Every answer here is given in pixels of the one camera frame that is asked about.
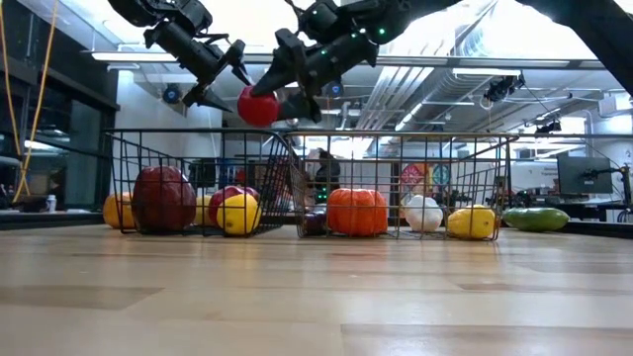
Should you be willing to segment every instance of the orange cable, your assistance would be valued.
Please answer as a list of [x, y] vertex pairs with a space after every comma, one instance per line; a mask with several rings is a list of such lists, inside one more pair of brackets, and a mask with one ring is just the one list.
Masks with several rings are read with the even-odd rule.
[[[40, 120], [40, 112], [42, 110], [42, 102], [44, 99], [44, 91], [46, 88], [46, 77], [48, 75], [48, 63], [50, 62], [50, 53], [52, 50], [52, 38], [55, 34], [55, 24], [57, 22], [57, 5], [59, 4], [59, 0], [54, 0], [52, 7], [52, 15], [50, 20], [50, 31], [48, 33], [48, 42], [46, 44], [46, 56], [44, 60], [44, 69], [42, 72], [42, 83], [40, 84], [40, 96], [38, 97], [38, 105], [36, 106], [36, 114], [33, 118], [33, 128], [31, 129], [31, 139], [33, 142], [36, 138], [36, 132], [38, 129], [38, 121]], [[13, 203], [18, 201], [20, 194], [22, 193], [22, 189], [25, 185], [27, 185], [27, 171], [29, 170], [29, 164], [31, 163], [31, 154], [33, 151], [33, 145], [29, 145], [29, 151], [27, 152], [27, 159], [24, 162], [24, 168], [22, 170], [22, 178], [20, 179], [20, 185], [16, 190], [16, 195], [13, 198]]]
[[[7, 90], [7, 102], [9, 103], [9, 116], [11, 118], [11, 126], [13, 128], [13, 142], [16, 145], [16, 153], [22, 157], [22, 147], [20, 146], [20, 137], [18, 135], [18, 124], [16, 120], [16, 112], [13, 107], [13, 97], [11, 96], [11, 76], [9, 74], [9, 54], [7, 50], [7, 38], [4, 26], [4, 10], [0, 4], [0, 37], [2, 40], [2, 59], [4, 61], [4, 82]], [[22, 160], [20, 161], [20, 172], [24, 170]], [[27, 186], [27, 195], [31, 195], [29, 186]]]

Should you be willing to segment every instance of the yellow fruit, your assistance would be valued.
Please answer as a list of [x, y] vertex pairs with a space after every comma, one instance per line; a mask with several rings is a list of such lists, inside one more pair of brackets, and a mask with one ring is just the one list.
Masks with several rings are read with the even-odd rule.
[[211, 222], [209, 218], [209, 202], [211, 201], [211, 196], [202, 196], [196, 198], [196, 218], [194, 219], [194, 224], [198, 226], [213, 226], [214, 224]]
[[476, 205], [448, 217], [448, 232], [459, 238], [487, 238], [495, 232], [495, 223], [495, 212]]
[[[103, 205], [103, 220], [111, 228], [122, 228], [122, 220], [123, 228], [135, 228], [135, 219], [132, 215], [132, 194], [126, 192], [118, 194], [118, 196], [117, 198], [112, 194], [106, 199], [106, 203]], [[121, 212], [117, 210], [117, 201]]]
[[259, 225], [259, 218], [257, 201], [250, 194], [227, 198], [218, 207], [218, 225], [231, 235], [251, 233]]

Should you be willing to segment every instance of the person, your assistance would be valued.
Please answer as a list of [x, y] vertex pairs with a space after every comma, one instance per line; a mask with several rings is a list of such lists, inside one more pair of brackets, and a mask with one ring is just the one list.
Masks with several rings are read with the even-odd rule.
[[325, 203], [329, 193], [340, 188], [340, 163], [338, 160], [328, 151], [319, 148], [318, 164], [320, 167], [316, 171], [315, 180], [308, 185], [308, 188], [314, 189], [315, 204]]

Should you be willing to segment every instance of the wire basket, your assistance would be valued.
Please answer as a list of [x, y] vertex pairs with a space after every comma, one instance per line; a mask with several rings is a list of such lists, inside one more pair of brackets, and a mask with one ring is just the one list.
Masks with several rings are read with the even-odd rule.
[[[122, 233], [251, 236], [284, 223], [299, 223], [301, 215], [294, 210], [301, 205], [297, 198], [303, 192], [293, 190], [305, 185], [301, 162], [276, 133], [229, 129], [104, 133], [113, 146], [111, 191], [117, 197]], [[185, 138], [180, 146], [175, 143], [179, 137]], [[174, 142], [169, 149], [173, 152], [152, 149], [160, 142]], [[253, 142], [261, 144], [253, 150]], [[192, 150], [197, 154], [181, 153]], [[123, 199], [122, 193], [132, 197]], [[126, 211], [132, 212], [133, 222], [126, 222]]]
[[[301, 237], [498, 238], [511, 185], [509, 145], [517, 136], [348, 131], [288, 137], [322, 147], [298, 152], [308, 176], [297, 209]], [[477, 233], [480, 215], [488, 219], [485, 236]], [[446, 228], [461, 216], [466, 231]]]

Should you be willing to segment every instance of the colorful poster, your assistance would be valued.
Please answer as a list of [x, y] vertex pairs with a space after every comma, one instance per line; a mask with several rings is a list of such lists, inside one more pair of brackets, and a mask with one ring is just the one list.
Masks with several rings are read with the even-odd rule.
[[445, 164], [412, 163], [401, 174], [400, 206], [415, 195], [433, 197], [450, 181], [450, 169]]

